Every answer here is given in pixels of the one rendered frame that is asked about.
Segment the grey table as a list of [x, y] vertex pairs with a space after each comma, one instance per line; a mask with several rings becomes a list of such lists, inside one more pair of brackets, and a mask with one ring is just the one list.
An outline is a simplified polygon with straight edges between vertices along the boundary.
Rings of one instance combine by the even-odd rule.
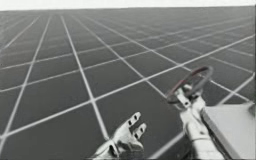
[[202, 117], [232, 160], [256, 160], [256, 105], [253, 102], [206, 107]]

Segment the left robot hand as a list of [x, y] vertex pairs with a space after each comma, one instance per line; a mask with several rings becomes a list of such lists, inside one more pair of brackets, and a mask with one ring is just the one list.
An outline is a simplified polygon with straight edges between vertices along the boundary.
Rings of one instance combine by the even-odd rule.
[[114, 132], [112, 141], [117, 148], [119, 155], [123, 153], [135, 153], [144, 150], [140, 138], [147, 129], [146, 123], [141, 123], [138, 127], [133, 128], [141, 118], [140, 112], [135, 112], [125, 120]]

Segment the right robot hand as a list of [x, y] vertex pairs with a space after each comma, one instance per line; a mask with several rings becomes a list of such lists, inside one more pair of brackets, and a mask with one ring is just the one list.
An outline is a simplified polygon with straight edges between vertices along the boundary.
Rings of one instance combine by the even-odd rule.
[[186, 84], [174, 92], [175, 98], [178, 100], [175, 107], [179, 111], [186, 111], [187, 109], [201, 110], [205, 106], [205, 101], [202, 98], [203, 90], [199, 89], [188, 95], [188, 92], [191, 90], [192, 86]]

